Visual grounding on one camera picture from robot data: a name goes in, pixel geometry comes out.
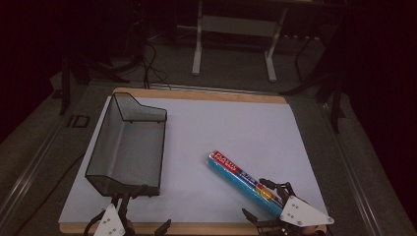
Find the white metal stand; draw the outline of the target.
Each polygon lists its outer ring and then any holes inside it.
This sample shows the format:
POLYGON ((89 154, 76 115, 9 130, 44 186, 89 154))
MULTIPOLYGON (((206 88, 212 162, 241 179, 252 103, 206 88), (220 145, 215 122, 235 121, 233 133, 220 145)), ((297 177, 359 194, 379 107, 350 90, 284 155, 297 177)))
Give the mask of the white metal stand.
POLYGON ((197 39, 192 66, 192 75, 198 76, 201 71, 201 62, 203 54, 203 32, 209 31, 232 33, 250 36, 269 37, 271 39, 270 47, 268 48, 268 50, 264 52, 264 57, 268 73, 268 79, 271 83, 276 83, 277 76, 273 65, 272 55, 280 37, 280 33, 288 12, 288 8, 283 8, 278 13, 278 20, 276 22, 271 22, 205 15, 203 13, 203 6, 204 0, 198 0, 197 39))

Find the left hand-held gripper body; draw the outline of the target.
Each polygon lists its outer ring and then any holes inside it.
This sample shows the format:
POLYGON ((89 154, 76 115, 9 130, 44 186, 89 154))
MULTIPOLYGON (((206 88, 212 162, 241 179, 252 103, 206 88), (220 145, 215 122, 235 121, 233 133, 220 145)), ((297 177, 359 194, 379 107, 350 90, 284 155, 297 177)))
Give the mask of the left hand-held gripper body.
POLYGON ((83 236, 89 236, 89 231, 96 226, 92 236, 134 236, 135 231, 124 222, 114 204, 110 204, 95 216, 86 226, 83 236))

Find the person's right hand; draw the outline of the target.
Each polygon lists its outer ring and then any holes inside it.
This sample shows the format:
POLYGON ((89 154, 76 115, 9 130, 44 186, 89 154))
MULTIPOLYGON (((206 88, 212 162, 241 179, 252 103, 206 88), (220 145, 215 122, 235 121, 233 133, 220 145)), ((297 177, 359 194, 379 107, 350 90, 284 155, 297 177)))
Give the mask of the person's right hand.
POLYGON ((307 226, 302 230, 304 236, 326 236, 327 227, 325 225, 307 226))

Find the black stand leg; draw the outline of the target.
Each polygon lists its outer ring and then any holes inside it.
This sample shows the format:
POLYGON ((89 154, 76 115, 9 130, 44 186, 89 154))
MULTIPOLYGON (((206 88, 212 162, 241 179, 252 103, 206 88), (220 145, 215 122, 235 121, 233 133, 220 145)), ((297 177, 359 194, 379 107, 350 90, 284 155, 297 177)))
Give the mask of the black stand leg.
POLYGON ((61 69, 60 115, 64 115, 71 104, 71 76, 74 76, 79 84, 87 85, 89 83, 89 75, 85 61, 79 53, 64 53, 62 55, 61 69))
POLYGON ((318 103, 325 104, 331 97, 329 122, 333 131, 338 134, 338 117, 341 112, 342 79, 345 75, 345 70, 343 66, 344 57, 334 57, 334 47, 331 44, 331 40, 331 36, 324 35, 317 36, 316 38, 309 36, 306 39, 301 49, 297 52, 294 61, 300 85, 290 90, 282 91, 280 94, 292 96, 314 86, 320 86, 315 94, 315 100, 318 103), (299 59, 303 51, 315 39, 321 42, 324 46, 324 51, 318 59, 316 66, 308 74, 303 75, 299 65, 299 59))

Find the white sheet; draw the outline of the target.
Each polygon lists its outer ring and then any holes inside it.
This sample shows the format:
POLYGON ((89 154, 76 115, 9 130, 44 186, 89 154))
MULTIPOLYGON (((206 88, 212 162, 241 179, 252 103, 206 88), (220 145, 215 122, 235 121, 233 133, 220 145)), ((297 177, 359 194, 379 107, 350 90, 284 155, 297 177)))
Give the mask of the white sheet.
POLYGON ((128 204, 134 222, 237 223, 247 209, 267 217, 207 165, 217 150, 254 179, 288 182, 296 195, 325 211, 321 190, 292 109, 287 104, 143 98, 166 109, 160 193, 128 204))

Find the blue and red wrap box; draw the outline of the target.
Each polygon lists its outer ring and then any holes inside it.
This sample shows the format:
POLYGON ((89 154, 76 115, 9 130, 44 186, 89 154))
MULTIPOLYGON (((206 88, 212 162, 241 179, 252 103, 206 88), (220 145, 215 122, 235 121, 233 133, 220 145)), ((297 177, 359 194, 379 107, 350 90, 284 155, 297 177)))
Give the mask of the blue and red wrap box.
POLYGON ((232 160, 218 150, 214 150, 207 161, 208 166, 245 197, 268 212, 279 217, 283 211, 281 198, 273 194, 263 184, 241 169, 232 160))

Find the wooden table board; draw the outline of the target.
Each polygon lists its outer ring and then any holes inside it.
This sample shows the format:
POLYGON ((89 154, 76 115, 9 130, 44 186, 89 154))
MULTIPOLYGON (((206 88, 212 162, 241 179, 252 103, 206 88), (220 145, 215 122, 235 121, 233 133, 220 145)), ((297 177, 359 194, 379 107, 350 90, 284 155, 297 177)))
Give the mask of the wooden table board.
MULTIPOLYGON (((223 102, 287 104, 284 98, 278 96, 131 88, 118 88, 113 93, 115 92, 126 92, 133 96, 139 103, 142 103, 141 100, 143 98, 163 98, 223 102)), ((92 154, 93 146, 97 139, 99 126, 102 123, 105 109, 109 104, 111 96, 109 96, 105 101, 103 110, 100 114, 98 123, 92 135, 86 155, 80 166, 79 173, 75 179, 74 185, 71 189, 67 202, 59 218, 60 229, 64 233, 84 232, 86 226, 92 220, 92 218, 96 216, 99 211, 106 209, 110 205, 111 197, 102 196, 94 188, 94 186, 86 178, 86 170, 89 165, 89 160, 92 154)), ((138 197, 149 196, 135 196, 133 198, 130 198, 129 202, 138 197)), ((272 217, 268 212, 267 217, 260 219, 278 221, 276 217, 272 217)), ((137 233, 150 235, 157 227, 159 227, 165 221, 153 223, 140 223, 134 221, 132 222, 135 226, 135 230, 137 233)), ((170 235, 254 235, 256 234, 257 229, 255 225, 250 223, 246 218, 244 219, 244 221, 237 223, 175 223, 171 220, 171 226, 167 232, 170 235)))

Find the metal floor rail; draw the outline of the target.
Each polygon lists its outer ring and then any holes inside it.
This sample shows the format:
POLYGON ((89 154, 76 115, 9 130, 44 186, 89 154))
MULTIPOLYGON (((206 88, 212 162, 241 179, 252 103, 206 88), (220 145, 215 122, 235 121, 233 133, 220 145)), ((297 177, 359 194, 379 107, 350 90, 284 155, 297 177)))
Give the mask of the metal floor rail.
POLYGON ((57 134, 68 121, 67 115, 29 118, 27 128, 19 127, 0 145, 0 228, 14 214, 57 134))
POLYGON ((378 214, 380 195, 378 190, 386 176, 376 154, 354 114, 348 109, 337 117, 337 129, 331 124, 341 153, 342 163, 352 196, 360 212, 369 236, 384 236, 382 222, 378 214))

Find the black wire mesh basket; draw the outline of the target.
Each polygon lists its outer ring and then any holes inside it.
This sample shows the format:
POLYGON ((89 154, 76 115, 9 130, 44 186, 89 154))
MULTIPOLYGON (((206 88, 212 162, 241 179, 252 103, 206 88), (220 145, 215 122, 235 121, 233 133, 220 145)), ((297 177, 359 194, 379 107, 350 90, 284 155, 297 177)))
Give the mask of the black wire mesh basket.
POLYGON ((167 111, 112 94, 86 170, 104 197, 160 194, 167 111))

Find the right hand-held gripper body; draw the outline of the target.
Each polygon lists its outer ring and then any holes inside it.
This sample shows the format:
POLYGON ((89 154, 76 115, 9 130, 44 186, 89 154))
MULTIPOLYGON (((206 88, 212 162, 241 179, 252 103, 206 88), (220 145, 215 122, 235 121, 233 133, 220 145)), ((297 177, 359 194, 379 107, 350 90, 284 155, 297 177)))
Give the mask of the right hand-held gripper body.
POLYGON ((302 236, 304 236, 302 234, 304 227, 325 225, 328 228, 329 225, 334 224, 334 219, 327 213, 316 209, 296 196, 289 198, 276 218, 289 226, 294 226, 302 236))

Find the black floor bracket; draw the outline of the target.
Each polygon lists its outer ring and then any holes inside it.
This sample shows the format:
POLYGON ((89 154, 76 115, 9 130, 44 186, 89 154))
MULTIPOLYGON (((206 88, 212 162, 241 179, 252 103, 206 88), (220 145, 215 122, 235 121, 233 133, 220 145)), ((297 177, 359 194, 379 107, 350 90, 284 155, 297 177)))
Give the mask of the black floor bracket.
POLYGON ((90 117, 85 115, 71 115, 67 122, 67 128, 86 128, 89 125, 90 117))

